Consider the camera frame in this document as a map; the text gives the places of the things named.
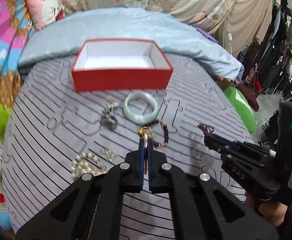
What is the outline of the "right hand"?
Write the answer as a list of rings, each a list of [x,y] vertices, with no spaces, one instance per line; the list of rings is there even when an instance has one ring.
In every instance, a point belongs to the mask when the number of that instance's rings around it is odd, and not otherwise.
[[[245,204],[253,211],[259,212],[275,228],[284,222],[284,217],[288,207],[279,202],[263,202],[257,206],[256,200],[247,192],[245,192]]]

